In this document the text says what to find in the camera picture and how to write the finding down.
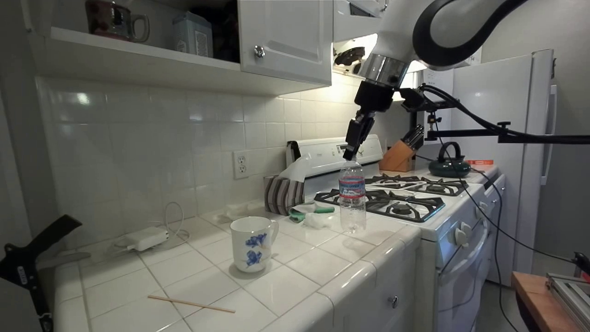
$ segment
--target bottle label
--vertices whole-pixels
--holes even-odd
[[[361,198],[365,196],[365,178],[345,177],[338,180],[340,184],[340,197]]]

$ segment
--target wooden knife block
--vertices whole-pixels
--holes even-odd
[[[412,157],[415,151],[404,142],[398,141],[392,146],[383,159],[379,161],[379,169],[385,171],[407,172],[412,167]]]

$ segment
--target kettle handle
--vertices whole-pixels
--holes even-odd
[[[453,159],[465,158],[465,156],[461,155],[461,148],[459,147],[459,143],[446,142],[441,146],[441,149],[438,152],[438,162],[444,162],[444,153],[447,152],[447,148],[449,145],[452,145],[455,148],[455,158]]]

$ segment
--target wooden stick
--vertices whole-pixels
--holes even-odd
[[[198,303],[189,302],[189,301],[175,300],[173,298],[167,298],[167,297],[158,297],[158,296],[155,296],[155,295],[148,295],[147,297],[148,298],[153,298],[153,299],[156,299],[156,300],[162,300],[162,301],[168,301],[168,302],[175,302],[175,303],[181,303],[181,304],[194,305],[196,307],[213,309],[213,310],[220,310],[220,311],[225,311],[226,313],[235,314],[235,310],[230,310],[230,309],[225,309],[225,308],[220,308],[220,307],[213,307],[211,305],[204,305],[204,304],[198,304]]]

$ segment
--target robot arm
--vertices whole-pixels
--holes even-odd
[[[346,134],[351,160],[366,139],[376,112],[391,106],[412,60],[446,70],[475,53],[498,23],[527,0],[391,0],[375,48],[359,74],[360,106]]]

